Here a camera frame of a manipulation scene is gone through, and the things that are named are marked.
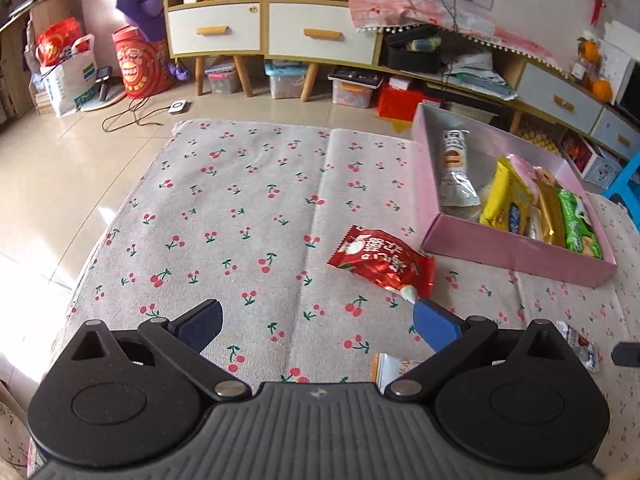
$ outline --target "white shopping bag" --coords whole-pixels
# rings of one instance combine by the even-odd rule
[[[78,52],[78,45],[89,41],[89,50]],[[79,38],[71,47],[71,57],[55,67],[40,68],[45,89],[58,117],[78,110],[95,94],[97,70],[94,35]]]

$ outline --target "blue storage box lid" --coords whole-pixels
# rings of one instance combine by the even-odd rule
[[[283,76],[283,75],[306,75],[306,63],[301,61],[291,61],[290,65],[275,67],[271,59],[264,61],[264,73],[266,75]]]

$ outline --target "bag handle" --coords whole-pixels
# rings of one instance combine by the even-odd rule
[[[93,50],[94,40],[95,40],[95,36],[93,34],[86,34],[82,38],[78,38],[77,40],[74,41],[74,44],[71,46],[71,54],[72,55],[79,54],[78,45],[80,45],[81,43],[84,43],[85,41],[89,42],[89,50]]]

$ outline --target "orange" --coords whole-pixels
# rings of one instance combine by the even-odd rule
[[[578,54],[591,63],[597,63],[600,59],[600,53],[598,51],[598,44],[592,40],[585,40],[579,38],[578,41]]]
[[[613,90],[611,89],[611,83],[606,79],[598,79],[593,83],[591,92],[600,102],[606,103],[613,97]]]

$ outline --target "tile floor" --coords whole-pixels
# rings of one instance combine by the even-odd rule
[[[251,99],[195,98],[194,86],[183,84],[153,97],[142,110],[191,101],[180,116],[158,112],[145,120],[159,124],[105,133],[103,120],[126,110],[124,100],[65,118],[32,111],[0,131],[0,380],[21,405],[49,367],[82,264],[176,121],[221,118],[408,136],[377,119],[374,110],[333,105],[328,94],[303,104],[274,101],[267,89],[256,93]],[[128,114],[113,126],[130,120]]]

